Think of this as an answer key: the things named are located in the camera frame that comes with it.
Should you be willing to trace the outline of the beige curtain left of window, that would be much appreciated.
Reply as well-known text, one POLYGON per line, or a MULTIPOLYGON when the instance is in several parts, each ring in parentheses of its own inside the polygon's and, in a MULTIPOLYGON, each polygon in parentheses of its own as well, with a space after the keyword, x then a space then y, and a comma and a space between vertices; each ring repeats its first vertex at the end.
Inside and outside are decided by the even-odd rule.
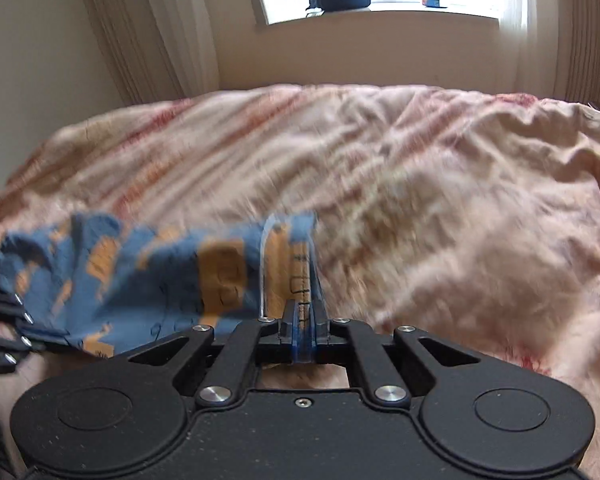
POLYGON ((171 101, 219 90, 204 0, 83 0, 123 102, 171 101))

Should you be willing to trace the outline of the blue orange patterned pants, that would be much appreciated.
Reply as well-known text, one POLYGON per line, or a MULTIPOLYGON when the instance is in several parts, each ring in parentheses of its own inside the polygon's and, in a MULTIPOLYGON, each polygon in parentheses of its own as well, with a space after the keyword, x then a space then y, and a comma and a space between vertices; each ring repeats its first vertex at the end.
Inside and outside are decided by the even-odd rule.
POLYGON ((151 228, 75 214, 0 245, 0 287, 23 302, 29 339, 111 358, 195 325, 219 336, 322 299, 312 212, 250 223, 151 228))

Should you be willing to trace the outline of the beige curtain right of window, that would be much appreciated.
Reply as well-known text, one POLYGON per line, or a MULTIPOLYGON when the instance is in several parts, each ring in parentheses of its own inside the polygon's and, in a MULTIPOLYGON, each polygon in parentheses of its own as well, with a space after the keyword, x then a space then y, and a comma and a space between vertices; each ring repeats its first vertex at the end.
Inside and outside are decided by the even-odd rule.
POLYGON ((516 0, 501 31, 514 90, 600 105, 600 0, 516 0))

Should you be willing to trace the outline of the beige curtain of window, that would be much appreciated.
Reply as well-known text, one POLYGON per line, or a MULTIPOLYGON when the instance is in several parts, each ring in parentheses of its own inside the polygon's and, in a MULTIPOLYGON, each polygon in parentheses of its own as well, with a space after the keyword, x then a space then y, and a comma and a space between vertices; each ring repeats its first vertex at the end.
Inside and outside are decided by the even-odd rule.
POLYGON ((204 0, 83 0, 123 102, 171 101, 219 90, 204 0))
POLYGON ((501 31, 514 90, 600 105, 600 0, 516 0, 501 31))

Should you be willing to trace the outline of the small blue red box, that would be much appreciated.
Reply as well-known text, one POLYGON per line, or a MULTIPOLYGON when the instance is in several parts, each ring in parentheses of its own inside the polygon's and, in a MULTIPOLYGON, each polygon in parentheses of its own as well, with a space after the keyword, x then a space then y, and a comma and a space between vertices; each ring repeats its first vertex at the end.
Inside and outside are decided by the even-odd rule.
POLYGON ((422 0, 422 5, 429 9, 445 9, 440 0, 422 0))

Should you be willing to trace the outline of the pink floral bed quilt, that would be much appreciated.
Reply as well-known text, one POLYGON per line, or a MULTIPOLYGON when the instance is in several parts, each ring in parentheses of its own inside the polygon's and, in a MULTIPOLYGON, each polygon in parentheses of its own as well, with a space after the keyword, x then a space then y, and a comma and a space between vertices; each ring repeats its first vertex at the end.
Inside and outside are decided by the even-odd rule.
POLYGON ((579 389, 600 479, 600 112, 528 94, 276 86, 122 108, 62 128, 0 192, 9 234, 133 234, 147 269, 194 229, 314 212, 329 312, 415 325, 579 389))

